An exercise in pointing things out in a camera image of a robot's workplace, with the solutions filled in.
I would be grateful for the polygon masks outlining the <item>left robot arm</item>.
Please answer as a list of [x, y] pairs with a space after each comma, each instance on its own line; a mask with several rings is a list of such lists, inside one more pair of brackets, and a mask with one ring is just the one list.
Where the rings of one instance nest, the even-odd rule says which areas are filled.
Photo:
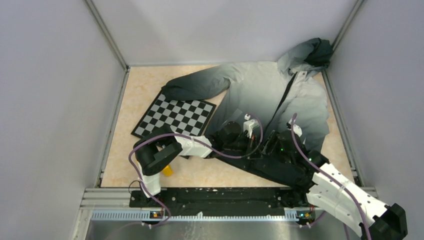
[[149, 207], [160, 202], [160, 172], [178, 156], [247, 159], [256, 154], [262, 138], [255, 140], [255, 130], [264, 136], [262, 124], [254, 118], [242, 125], [230, 121], [212, 135], [185, 135], [172, 131], [168, 125], [154, 130], [136, 142], [130, 152], [138, 164], [141, 200]]

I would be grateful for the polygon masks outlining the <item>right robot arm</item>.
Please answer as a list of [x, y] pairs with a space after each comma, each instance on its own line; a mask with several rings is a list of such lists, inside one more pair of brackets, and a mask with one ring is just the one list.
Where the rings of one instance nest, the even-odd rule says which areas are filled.
[[265, 160], [282, 167], [277, 176], [295, 189], [299, 206], [321, 208], [351, 228], [363, 240], [402, 240], [408, 234], [406, 211], [388, 205], [350, 181], [316, 150], [307, 150], [300, 137], [273, 131], [259, 148]]

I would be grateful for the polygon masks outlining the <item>grey gradient hooded jacket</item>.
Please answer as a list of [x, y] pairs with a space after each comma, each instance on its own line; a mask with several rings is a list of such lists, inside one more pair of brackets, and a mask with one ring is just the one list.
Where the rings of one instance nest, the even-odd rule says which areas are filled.
[[255, 134], [266, 139], [282, 133], [295, 118], [301, 142], [319, 152], [329, 134], [328, 98], [314, 76], [330, 65], [328, 40], [313, 38], [285, 52], [277, 61], [228, 63], [174, 78], [162, 87], [167, 101], [206, 100], [224, 93], [205, 129], [218, 132], [227, 121], [244, 122], [247, 114], [259, 119]]

